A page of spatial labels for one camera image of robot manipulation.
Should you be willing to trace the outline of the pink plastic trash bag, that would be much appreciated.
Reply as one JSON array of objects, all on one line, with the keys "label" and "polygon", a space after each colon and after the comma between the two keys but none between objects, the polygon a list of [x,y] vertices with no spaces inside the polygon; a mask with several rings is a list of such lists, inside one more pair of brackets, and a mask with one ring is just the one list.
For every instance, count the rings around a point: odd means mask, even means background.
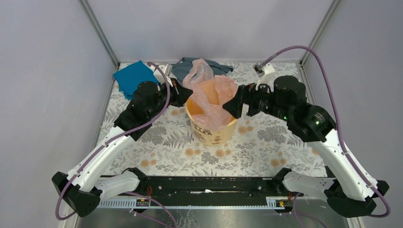
[{"label": "pink plastic trash bag", "polygon": [[232,115],[222,105],[237,92],[238,85],[232,78],[216,75],[205,60],[196,59],[182,84],[193,91],[190,99],[197,111],[191,116],[197,124],[210,131],[219,131],[228,125]]}]

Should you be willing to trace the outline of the yellow plastic trash bin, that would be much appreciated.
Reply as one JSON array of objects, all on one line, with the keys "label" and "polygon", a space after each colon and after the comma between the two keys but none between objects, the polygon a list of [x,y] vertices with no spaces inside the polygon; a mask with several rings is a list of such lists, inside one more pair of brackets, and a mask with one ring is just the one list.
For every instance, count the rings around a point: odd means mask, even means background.
[{"label": "yellow plastic trash bin", "polygon": [[224,145],[234,134],[237,126],[237,119],[231,118],[231,121],[219,131],[210,131],[202,128],[193,118],[193,114],[201,114],[202,109],[189,98],[186,102],[186,112],[190,118],[190,125],[193,136],[201,143],[208,146]]}]

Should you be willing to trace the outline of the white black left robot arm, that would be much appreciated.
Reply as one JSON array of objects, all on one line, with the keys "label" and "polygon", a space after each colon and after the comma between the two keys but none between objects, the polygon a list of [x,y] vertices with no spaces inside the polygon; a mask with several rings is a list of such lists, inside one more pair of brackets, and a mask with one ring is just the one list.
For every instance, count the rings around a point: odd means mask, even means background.
[{"label": "white black left robot arm", "polygon": [[64,201],[79,217],[85,217],[108,198],[125,192],[144,194],[147,191],[145,175],[137,168],[103,180],[100,177],[118,155],[139,140],[168,106],[182,107],[192,94],[192,90],[182,87],[176,80],[162,85],[142,82],[102,142],[69,172],[54,174],[52,182],[59,194],[58,201]]}]

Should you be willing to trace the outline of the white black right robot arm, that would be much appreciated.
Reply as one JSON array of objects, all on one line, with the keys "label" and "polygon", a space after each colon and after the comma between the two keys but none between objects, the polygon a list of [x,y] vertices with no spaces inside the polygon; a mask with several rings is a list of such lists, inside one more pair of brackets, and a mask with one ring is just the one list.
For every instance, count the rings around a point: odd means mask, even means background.
[{"label": "white black right robot arm", "polygon": [[325,201],[346,218],[373,216],[374,199],[384,196],[389,185],[365,171],[339,138],[330,114],[309,104],[305,93],[306,86],[295,77],[280,76],[273,88],[255,83],[239,86],[235,96],[222,107],[237,119],[243,105],[247,105],[248,116],[265,113],[285,121],[288,130],[313,148],[334,175],[318,178],[283,168],[272,179],[277,195],[306,194]]}]

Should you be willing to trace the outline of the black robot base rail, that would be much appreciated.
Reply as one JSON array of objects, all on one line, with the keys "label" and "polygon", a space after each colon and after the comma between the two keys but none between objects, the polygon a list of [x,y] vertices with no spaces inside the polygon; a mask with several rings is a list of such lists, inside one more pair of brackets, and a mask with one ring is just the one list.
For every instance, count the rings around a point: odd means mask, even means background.
[{"label": "black robot base rail", "polygon": [[288,200],[296,195],[263,177],[148,176],[133,192],[165,207],[265,206],[267,197]]}]

